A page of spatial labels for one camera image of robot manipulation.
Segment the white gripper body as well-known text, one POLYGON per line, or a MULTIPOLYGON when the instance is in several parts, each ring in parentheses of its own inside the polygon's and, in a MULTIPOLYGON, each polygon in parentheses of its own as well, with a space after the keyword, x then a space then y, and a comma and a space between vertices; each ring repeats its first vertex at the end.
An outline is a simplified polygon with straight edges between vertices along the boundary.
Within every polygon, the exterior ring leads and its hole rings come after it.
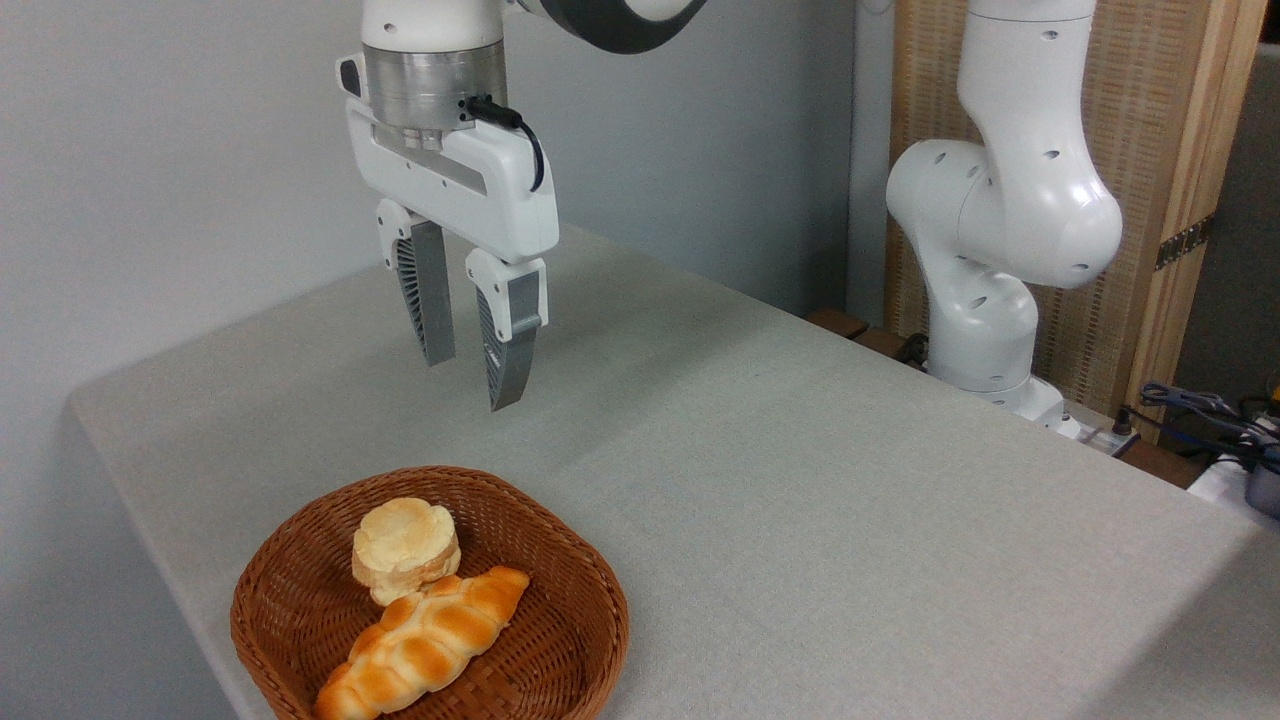
POLYGON ((397 147, 367 105, 346 100, 357 167, 384 199, 436 223, 506 263, 525 263, 561 238, 550 168, 538 191, 529 140, 485 122, 444 136, 442 150, 397 147))

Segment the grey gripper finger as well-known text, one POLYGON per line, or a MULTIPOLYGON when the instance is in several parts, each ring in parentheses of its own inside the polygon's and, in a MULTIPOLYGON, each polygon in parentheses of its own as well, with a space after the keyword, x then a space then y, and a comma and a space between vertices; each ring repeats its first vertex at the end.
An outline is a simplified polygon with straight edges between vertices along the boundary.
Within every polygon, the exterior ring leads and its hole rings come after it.
POLYGON ((547 266, 540 259, 507 264, 483 249, 466 258, 476 287, 492 411, 521 400, 538 329, 548 324, 547 266))
POLYGON ((378 204, 384 263, 394 272, 429 366, 456 355, 443 229, 390 199, 378 204))

